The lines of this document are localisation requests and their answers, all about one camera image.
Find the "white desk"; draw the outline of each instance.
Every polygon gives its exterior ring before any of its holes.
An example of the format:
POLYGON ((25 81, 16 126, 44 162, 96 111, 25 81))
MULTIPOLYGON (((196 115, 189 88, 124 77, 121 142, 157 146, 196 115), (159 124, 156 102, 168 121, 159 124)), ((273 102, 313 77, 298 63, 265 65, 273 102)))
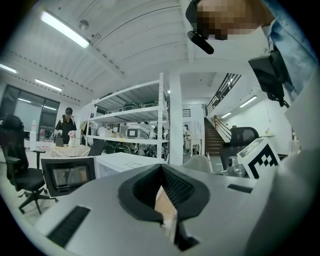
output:
POLYGON ((89 154, 90 147, 84 145, 52 146, 50 155, 53 158, 86 157, 89 154))

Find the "computer monitor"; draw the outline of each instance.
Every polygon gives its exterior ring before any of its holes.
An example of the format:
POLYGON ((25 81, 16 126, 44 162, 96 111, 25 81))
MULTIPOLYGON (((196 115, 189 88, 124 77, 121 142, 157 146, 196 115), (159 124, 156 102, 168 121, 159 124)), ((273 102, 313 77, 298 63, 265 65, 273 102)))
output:
POLYGON ((41 159, 44 181, 51 197, 70 194, 95 180, 95 161, 91 157, 41 159))

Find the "stair railing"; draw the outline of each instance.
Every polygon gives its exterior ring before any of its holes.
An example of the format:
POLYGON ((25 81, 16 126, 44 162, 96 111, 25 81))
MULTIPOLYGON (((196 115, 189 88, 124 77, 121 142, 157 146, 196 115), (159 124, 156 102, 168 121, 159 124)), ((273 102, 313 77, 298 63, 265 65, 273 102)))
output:
POLYGON ((230 142, 230 139, 231 139, 230 129, 221 120, 219 120, 216 115, 212 117, 211 120, 214 124, 214 128, 223 138, 224 142, 230 142))

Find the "box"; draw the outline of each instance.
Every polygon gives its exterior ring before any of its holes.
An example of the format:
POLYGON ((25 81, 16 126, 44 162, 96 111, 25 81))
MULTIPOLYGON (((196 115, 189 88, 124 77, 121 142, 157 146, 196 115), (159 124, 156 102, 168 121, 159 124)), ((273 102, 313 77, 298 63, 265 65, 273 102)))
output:
POLYGON ((237 157, 250 179, 258 179, 263 172, 268 172, 280 163, 280 158, 268 138, 256 138, 241 150, 237 157))
POLYGON ((99 136, 111 137, 112 136, 112 128, 99 128, 99 136))

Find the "white wall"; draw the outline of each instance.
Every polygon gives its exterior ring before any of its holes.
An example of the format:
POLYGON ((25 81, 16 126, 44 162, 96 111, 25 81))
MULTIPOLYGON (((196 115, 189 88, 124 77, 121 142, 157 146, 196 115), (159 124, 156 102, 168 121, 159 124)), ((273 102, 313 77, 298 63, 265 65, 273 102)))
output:
POLYGON ((269 100, 266 95, 260 94, 256 100, 243 108, 232 110, 232 114, 224 119, 223 123, 230 129, 232 126, 253 127, 264 136, 269 128, 269 137, 278 154, 289 153, 289 141, 292 140, 292 128, 285 117, 286 107, 280 107, 276 101, 269 100))
POLYGON ((205 154, 205 116, 201 104, 183 105, 182 109, 190 109, 190 117, 183 117, 183 123, 191 123, 189 125, 191 136, 194 138, 202 138, 201 153, 205 154))

